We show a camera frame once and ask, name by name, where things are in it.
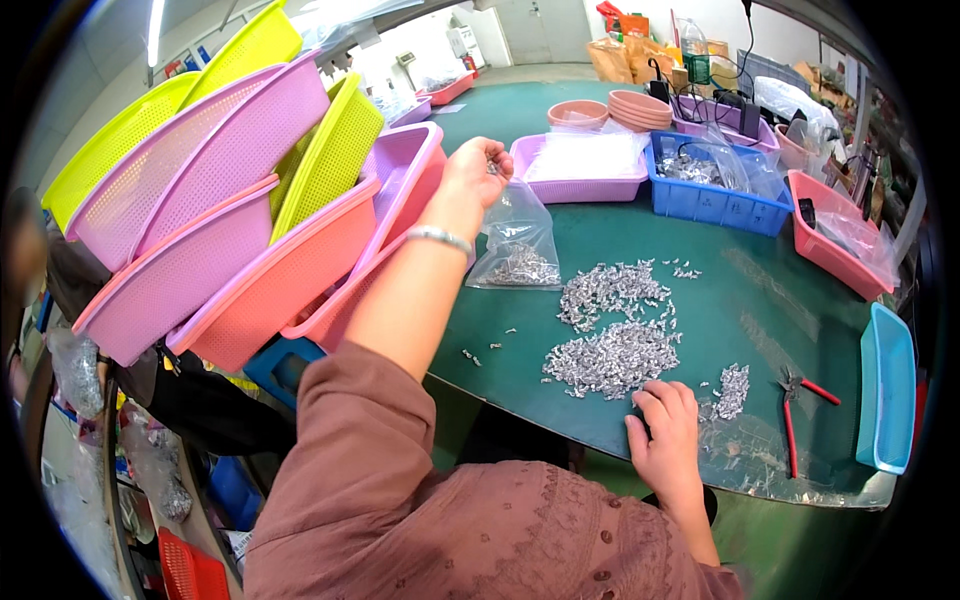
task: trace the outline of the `green table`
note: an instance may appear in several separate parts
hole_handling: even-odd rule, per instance
[[[475,88],[455,102],[459,112],[435,115],[449,155],[485,135],[509,148],[523,135],[545,132],[547,109],[563,100],[605,100],[618,84],[565,82]],[[654,215],[649,183],[632,203],[553,204],[554,239],[564,281],[598,262],[636,263],[655,257],[654,278],[672,288],[681,364],[662,375],[689,385],[706,404],[720,390],[720,372],[750,365],[744,412],[731,421],[701,423],[700,473],[725,490],[820,506],[882,508],[896,478],[854,460],[860,404],[860,335],[869,303],[799,257],[789,221],[776,239]],[[680,258],[703,271],[672,277]],[[519,417],[572,440],[629,458],[623,417],[629,399],[575,398],[563,382],[540,383],[544,355],[581,337],[556,317],[560,292],[465,287],[453,308],[430,373]],[[597,324],[622,321],[606,313]],[[516,333],[505,333],[515,327]],[[491,343],[502,348],[490,349]],[[461,352],[483,364],[477,368]],[[780,369],[789,365],[841,398],[834,406],[801,391],[792,405],[798,479],[787,477]],[[708,381],[710,386],[699,387]]]

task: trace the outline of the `door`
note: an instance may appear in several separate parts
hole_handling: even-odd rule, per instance
[[[496,13],[514,64],[590,62],[582,0],[501,0]]]

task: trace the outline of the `gray floor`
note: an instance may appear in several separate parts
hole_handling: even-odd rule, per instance
[[[473,84],[476,86],[518,84],[521,82],[552,84],[573,80],[597,81],[593,65],[582,62],[553,62],[484,69]]]

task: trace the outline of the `red-handled pliers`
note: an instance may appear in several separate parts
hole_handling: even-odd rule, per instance
[[[796,479],[797,443],[793,437],[793,419],[790,416],[790,400],[793,399],[793,396],[797,393],[797,388],[800,386],[807,388],[814,394],[822,396],[835,406],[840,406],[840,398],[821,388],[806,377],[794,377],[789,367],[784,367],[783,371],[786,373],[786,381],[778,381],[777,383],[783,388],[783,421],[786,423],[786,442],[790,452],[790,476]]]

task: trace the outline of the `silver bracelet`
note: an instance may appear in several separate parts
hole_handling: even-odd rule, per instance
[[[447,244],[448,246],[452,246],[458,250],[464,251],[467,256],[473,255],[473,245],[464,238],[457,237],[449,231],[444,231],[443,229],[435,228],[429,225],[418,225],[407,231],[408,240],[422,238],[436,240],[443,244]]]

